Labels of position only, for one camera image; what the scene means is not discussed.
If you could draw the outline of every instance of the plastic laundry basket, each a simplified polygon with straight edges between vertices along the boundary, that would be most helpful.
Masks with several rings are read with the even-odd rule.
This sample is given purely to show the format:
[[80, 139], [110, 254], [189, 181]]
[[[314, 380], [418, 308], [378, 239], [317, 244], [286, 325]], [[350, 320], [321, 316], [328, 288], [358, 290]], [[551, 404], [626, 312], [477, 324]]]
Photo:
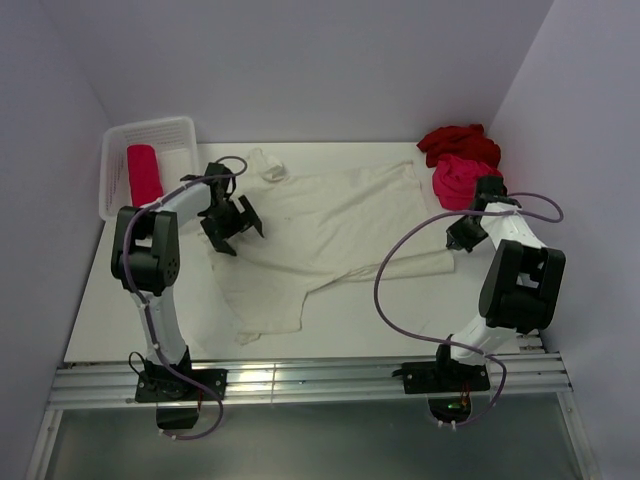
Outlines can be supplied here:
[[196, 133], [190, 118], [163, 118], [111, 128], [104, 134], [100, 165], [98, 210], [104, 220], [115, 219], [120, 208], [131, 205], [127, 147], [137, 144], [155, 149], [165, 193], [169, 192], [168, 184], [175, 184], [183, 175], [199, 173]]

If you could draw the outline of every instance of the white cloth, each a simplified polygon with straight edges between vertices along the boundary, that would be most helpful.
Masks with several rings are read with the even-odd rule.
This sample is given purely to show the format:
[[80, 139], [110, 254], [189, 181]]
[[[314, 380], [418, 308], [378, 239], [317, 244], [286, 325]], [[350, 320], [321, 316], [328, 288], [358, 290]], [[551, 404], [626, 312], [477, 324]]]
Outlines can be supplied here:
[[[237, 341], [300, 330], [307, 293], [336, 281], [373, 280], [393, 245], [429, 217], [411, 162], [291, 177], [260, 149], [234, 197], [246, 195], [260, 216], [229, 243], [237, 257], [209, 258], [225, 300], [242, 320]], [[440, 226], [427, 227], [398, 251], [385, 279], [453, 271]]]

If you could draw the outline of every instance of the red towel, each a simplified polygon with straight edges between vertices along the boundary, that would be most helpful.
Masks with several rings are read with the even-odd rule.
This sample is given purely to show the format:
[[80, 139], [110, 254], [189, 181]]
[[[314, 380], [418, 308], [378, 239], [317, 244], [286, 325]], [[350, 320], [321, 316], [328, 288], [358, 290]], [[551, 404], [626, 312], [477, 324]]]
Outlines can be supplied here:
[[443, 208], [464, 210], [471, 205], [478, 178], [485, 175], [502, 176], [485, 163], [444, 154], [433, 172], [433, 191]]
[[151, 145], [131, 145], [127, 148], [131, 203], [141, 207], [164, 195], [156, 151]]
[[500, 163], [500, 147], [484, 136], [484, 127], [480, 124], [438, 128], [420, 140], [418, 148], [427, 153], [427, 167], [435, 167], [444, 153], [493, 168]]

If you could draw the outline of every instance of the purple cable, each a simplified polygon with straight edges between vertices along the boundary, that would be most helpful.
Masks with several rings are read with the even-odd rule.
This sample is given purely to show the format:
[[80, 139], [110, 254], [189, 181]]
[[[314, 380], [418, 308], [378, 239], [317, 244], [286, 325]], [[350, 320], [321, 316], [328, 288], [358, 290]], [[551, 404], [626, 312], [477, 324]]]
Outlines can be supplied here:
[[164, 205], [166, 202], [174, 199], [175, 197], [177, 197], [179, 194], [181, 194], [182, 192], [184, 192], [185, 190], [188, 190], [189, 188], [198, 185], [200, 183], [203, 182], [208, 182], [211, 180], [217, 180], [220, 178], [235, 178], [239, 175], [242, 175], [244, 172], [247, 171], [248, 165], [247, 162], [244, 158], [241, 157], [236, 157], [236, 156], [225, 156], [225, 157], [221, 157], [218, 160], [216, 160], [215, 163], [220, 163], [223, 160], [229, 160], [229, 159], [233, 159], [233, 160], [239, 160], [240, 162], [242, 162], [242, 169], [237, 172], [237, 173], [231, 173], [231, 174], [224, 174], [224, 175], [211, 175], [209, 177], [200, 177], [200, 178], [196, 178], [195, 180], [192, 180], [190, 182], [185, 183], [184, 185], [182, 185], [180, 188], [174, 190], [173, 192], [165, 195], [163, 198], [155, 201], [154, 203], [147, 205], [146, 207], [142, 208], [141, 210], [139, 210], [131, 219], [131, 221], [129, 222], [129, 224], [127, 225], [127, 229], [125, 230], [124, 233], [124, 245], [123, 245], [123, 251], [122, 251], [122, 266], [124, 269], [124, 275], [125, 278], [127, 279], [127, 284], [129, 285], [129, 288], [131, 288], [131, 291], [137, 295], [137, 297], [140, 299], [140, 301], [142, 302], [142, 304], [144, 305], [144, 317], [147, 323], [147, 329], [149, 330], [149, 337], [151, 339], [151, 344], [154, 346], [156, 355], [158, 355], [158, 359], [160, 360], [160, 362], [162, 363], [162, 365], [171, 373], [173, 374], [174, 377], [194, 386], [195, 388], [201, 390], [202, 392], [206, 393], [207, 395], [209, 395], [211, 398], [213, 398], [217, 403], [218, 406], [220, 408], [219, 412], [218, 412], [218, 418], [216, 419], [215, 423], [209, 427], [207, 430], [205, 430], [204, 432], [195, 434], [195, 435], [174, 435], [172, 433], [166, 432], [166, 431], [162, 431], [162, 433], [164, 433], [166, 436], [175, 439], [175, 440], [197, 440], [199, 438], [202, 437], [206, 437], [207, 435], [209, 435], [210, 433], [212, 433], [216, 428], [218, 428], [218, 426], [220, 425], [220, 422], [222, 422], [222, 415], [223, 415], [223, 407], [222, 407], [222, 399], [220, 398], [220, 396], [214, 392], [212, 389], [210, 389], [209, 387], [207, 387], [206, 385], [201, 384], [200, 382], [197, 382], [189, 377], [187, 377], [186, 375], [183, 375], [182, 373], [178, 372], [176, 369], [174, 369], [171, 364], [169, 363], [169, 360], [167, 359], [167, 357], [164, 356], [164, 354], [162, 353], [162, 348], [161, 345], [158, 343], [158, 336], [156, 333], [156, 329], [153, 326], [153, 318], [151, 317], [151, 310], [149, 309], [149, 301], [147, 300], [147, 298], [144, 296], [144, 294], [140, 291], [140, 289], [137, 287], [137, 285], [135, 284], [135, 282], [133, 281], [133, 275], [131, 274], [131, 265], [129, 263], [129, 245], [131, 243], [131, 236], [133, 234], [133, 227], [136, 224], [136, 222], [140, 219], [140, 217], [142, 217], [143, 215], [145, 215], [146, 213], [155, 210], [156, 208], [161, 207], [162, 205]]
[[380, 297], [379, 297], [379, 295], [380, 295], [380, 281], [382, 280], [382, 274], [384, 273], [385, 268], [387, 267], [388, 263], [391, 261], [391, 258], [400, 249], [400, 247], [402, 247], [402, 245], [404, 245], [407, 240], [409, 240], [411, 237], [413, 237], [420, 230], [422, 230], [423, 228], [425, 228], [428, 225], [431, 225], [432, 223], [436, 222], [437, 220], [441, 220], [441, 219], [446, 218], [446, 217], [454, 217], [454, 216], [458, 216], [458, 215], [474, 215], [474, 216], [481, 216], [481, 217], [505, 217], [505, 216], [516, 215], [516, 214], [537, 218], [538, 220], [543, 220], [545, 222], [551, 222], [551, 223], [559, 223], [564, 219], [564, 212], [562, 211], [562, 208], [560, 208], [560, 205], [558, 205], [555, 201], [551, 200], [550, 198], [545, 197], [544, 195], [539, 195], [537, 193], [518, 192], [518, 193], [514, 193], [514, 194], [512, 194], [510, 196], [527, 196], [527, 197], [535, 197], [535, 198], [540, 198], [542, 200], [545, 200], [546, 202], [548, 202], [551, 205], [553, 205], [553, 207], [557, 210], [558, 218], [549, 218], [549, 217], [545, 217], [544, 215], [540, 215], [540, 214], [534, 213], [534, 212], [529, 212], [529, 211], [526, 211], [526, 210], [513, 210], [513, 211], [507, 211], [507, 212], [479, 212], [479, 211], [475, 211], [475, 210], [458, 210], [458, 211], [455, 211], [455, 212], [445, 212], [445, 213], [441, 213], [439, 215], [435, 215], [435, 216], [429, 218], [428, 220], [425, 220], [424, 222], [420, 223], [419, 225], [416, 225], [404, 237], [402, 237], [398, 241], [398, 243], [396, 243], [393, 246], [393, 248], [389, 251], [389, 253], [387, 253], [387, 256], [384, 257], [384, 260], [380, 264], [380, 268], [378, 269], [378, 273], [376, 275], [376, 279], [375, 279], [375, 281], [373, 283], [373, 303], [375, 304], [376, 311], [378, 312], [378, 315], [380, 315], [380, 318], [382, 318], [384, 323], [386, 323], [393, 330], [395, 330], [396, 332], [398, 332], [398, 333], [400, 333], [402, 335], [405, 335], [405, 336], [410, 337], [410, 338], [415, 338], [417, 340], [423, 340], [425, 342], [438, 343], [438, 344], [441, 344], [441, 345], [449, 345], [450, 347], [464, 348], [464, 349], [469, 350], [471, 352], [474, 352], [474, 353], [477, 353], [479, 355], [482, 355], [484, 358], [492, 361], [493, 363], [495, 363], [496, 365], [498, 365], [502, 369], [502, 377], [500, 378], [500, 384], [498, 385], [498, 388], [496, 389], [496, 393], [491, 398], [491, 401], [489, 402], [489, 405], [487, 405], [487, 407], [484, 410], [482, 410], [480, 413], [478, 413], [477, 415], [469, 418], [468, 420], [465, 420], [464, 422], [458, 423], [457, 426], [459, 426], [459, 427], [464, 426], [464, 425], [469, 425], [469, 424], [477, 421], [479, 418], [483, 417], [487, 412], [489, 412], [489, 410], [491, 410], [495, 406], [496, 402], [498, 401], [498, 398], [500, 397], [500, 395], [502, 394], [502, 391], [504, 390], [504, 386], [505, 386], [505, 383], [507, 381], [507, 366], [502, 362], [502, 360], [497, 358], [495, 355], [486, 353], [482, 349], [476, 348], [476, 347], [474, 347], [472, 345], [466, 345], [464, 343], [454, 342], [452, 340], [443, 339], [443, 338], [435, 338], [435, 337], [428, 337], [428, 336], [425, 336], [425, 335], [418, 335], [417, 333], [409, 332], [409, 331], [404, 330], [403, 328], [397, 326], [395, 323], [393, 323], [389, 319], [389, 317], [387, 317], [385, 315], [384, 311], [382, 310], [382, 306], [380, 305]]

